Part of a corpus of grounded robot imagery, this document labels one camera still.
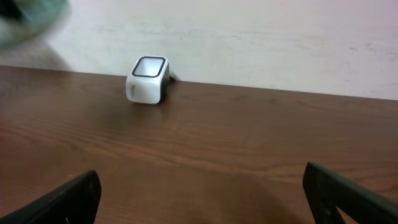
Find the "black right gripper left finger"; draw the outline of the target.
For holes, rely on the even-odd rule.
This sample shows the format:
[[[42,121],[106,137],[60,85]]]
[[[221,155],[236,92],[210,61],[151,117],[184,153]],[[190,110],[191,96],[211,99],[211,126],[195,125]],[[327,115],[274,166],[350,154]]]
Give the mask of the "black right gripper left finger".
[[[100,198],[99,176],[95,170],[88,170],[30,204],[2,217],[1,223],[93,224]]]

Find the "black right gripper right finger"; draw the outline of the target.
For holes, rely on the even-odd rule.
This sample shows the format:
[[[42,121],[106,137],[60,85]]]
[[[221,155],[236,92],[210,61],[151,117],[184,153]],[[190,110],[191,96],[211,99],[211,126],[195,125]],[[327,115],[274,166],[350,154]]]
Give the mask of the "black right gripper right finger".
[[[316,224],[344,223],[340,210],[357,223],[397,223],[397,203],[317,163],[306,165],[302,185]]]

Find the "teal snack packet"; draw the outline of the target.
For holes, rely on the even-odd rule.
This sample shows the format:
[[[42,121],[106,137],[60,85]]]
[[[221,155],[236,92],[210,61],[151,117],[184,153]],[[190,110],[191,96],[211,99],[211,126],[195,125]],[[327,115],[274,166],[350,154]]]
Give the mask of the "teal snack packet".
[[[1,0],[1,50],[42,35],[69,11],[69,0]]]

